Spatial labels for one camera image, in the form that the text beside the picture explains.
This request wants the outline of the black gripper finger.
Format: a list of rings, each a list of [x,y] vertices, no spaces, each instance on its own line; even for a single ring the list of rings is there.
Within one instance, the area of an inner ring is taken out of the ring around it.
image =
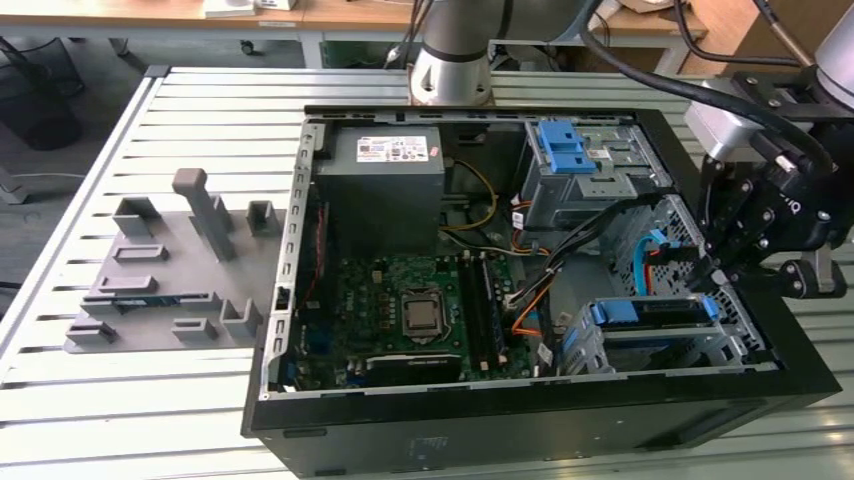
[[[827,259],[803,257],[787,260],[776,270],[759,265],[735,265],[724,269],[727,280],[740,288],[764,290],[787,298],[827,296]]]
[[[723,274],[723,280],[729,278],[748,242],[749,224],[744,224],[744,216],[756,190],[752,167],[747,162],[723,162],[704,157],[700,187],[697,225],[703,249],[689,273],[689,290],[708,292],[717,285],[712,279],[716,272]]]

